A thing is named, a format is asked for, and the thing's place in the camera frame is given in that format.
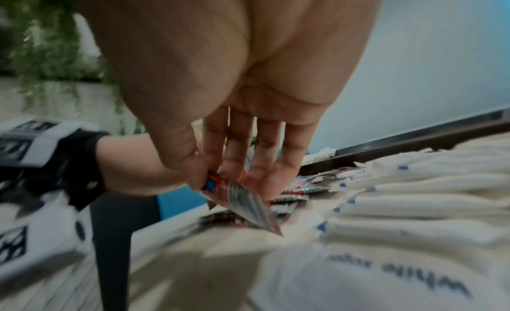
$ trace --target human hand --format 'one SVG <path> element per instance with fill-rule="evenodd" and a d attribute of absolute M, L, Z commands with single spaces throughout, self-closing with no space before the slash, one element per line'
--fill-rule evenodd
<path fill-rule="evenodd" d="M 319 119 L 361 57 L 380 2 L 78 1 L 163 164 L 194 189 L 208 170 L 238 180 L 257 117 L 246 185 L 266 199 L 296 176 Z M 200 118 L 203 152 L 191 128 Z"/>

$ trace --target blue panel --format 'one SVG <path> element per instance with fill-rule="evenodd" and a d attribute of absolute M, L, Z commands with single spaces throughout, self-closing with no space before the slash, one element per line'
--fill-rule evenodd
<path fill-rule="evenodd" d="M 180 188 L 157 196 L 161 220 L 182 214 L 188 210 L 203 205 L 203 196 L 191 190 L 190 187 Z"/>

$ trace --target forearm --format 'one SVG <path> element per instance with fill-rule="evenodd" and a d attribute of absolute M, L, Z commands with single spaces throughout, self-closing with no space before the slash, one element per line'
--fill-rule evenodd
<path fill-rule="evenodd" d="M 108 191 L 150 196 L 184 186 L 180 174 L 163 166 L 148 135 L 103 137 L 96 159 Z"/>

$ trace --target light blue wall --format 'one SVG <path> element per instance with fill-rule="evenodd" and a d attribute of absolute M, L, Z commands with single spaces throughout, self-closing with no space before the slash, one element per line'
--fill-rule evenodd
<path fill-rule="evenodd" d="M 510 107 L 510 0 L 385 0 L 310 146 L 345 148 Z"/>

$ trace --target black circle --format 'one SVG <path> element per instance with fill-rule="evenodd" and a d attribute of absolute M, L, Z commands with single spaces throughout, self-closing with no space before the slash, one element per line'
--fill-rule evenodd
<path fill-rule="evenodd" d="M 76 229 L 76 234 L 78 234 L 78 238 L 81 241 L 85 241 L 85 228 L 83 227 L 81 221 L 76 221 L 74 223 L 74 228 Z"/>

